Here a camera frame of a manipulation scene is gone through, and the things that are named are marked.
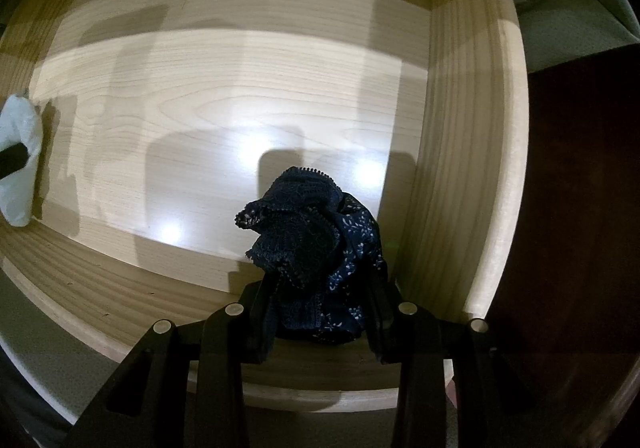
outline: folded clothing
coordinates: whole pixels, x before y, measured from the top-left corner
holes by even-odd
[[[358,281],[387,272],[378,224],[355,197],[322,172],[291,167],[236,225],[260,234],[246,255],[278,275],[271,316],[279,336],[333,344],[360,336]]]

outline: light wood surface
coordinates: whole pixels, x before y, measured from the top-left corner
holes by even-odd
[[[46,138],[40,222],[1,230],[4,270],[120,360],[260,278],[233,216],[311,166],[376,215],[408,298],[482,316],[522,188],[524,71],[511,0],[23,0],[0,94],[29,88]],[[398,368],[365,340],[279,342],[243,377],[272,408],[364,410],[395,405]]]

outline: white cloth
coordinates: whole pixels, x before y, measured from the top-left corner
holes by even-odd
[[[42,149],[42,120],[29,100],[14,94],[0,112],[0,150],[18,143],[27,148],[29,159],[24,168],[0,179],[0,212],[12,226],[26,226]]]

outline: round metal rivet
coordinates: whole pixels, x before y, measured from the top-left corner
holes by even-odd
[[[164,334],[171,329],[171,322],[169,320],[158,320],[154,323],[154,332],[157,334]]]
[[[418,307],[415,303],[402,302],[400,305],[398,305],[398,310],[402,314],[407,314],[411,316],[412,314],[416,314],[418,312]]]
[[[471,323],[469,325],[471,326],[471,329],[477,333],[485,333],[489,330],[489,324],[482,318],[471,320]]]
[[[244,312],[244,306],[241,303],[230,303],[225,307],[225,313],[229,316],[239,316]]]

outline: navy blue fabric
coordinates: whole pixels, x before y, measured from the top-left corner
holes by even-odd
[[[247,257],[278,274],[279,335],[327,343],[360,336],[359,275],[386,280],[386,262],[378,224],[355,197],[322,172],[291,167],[236,225],[260,234]]]

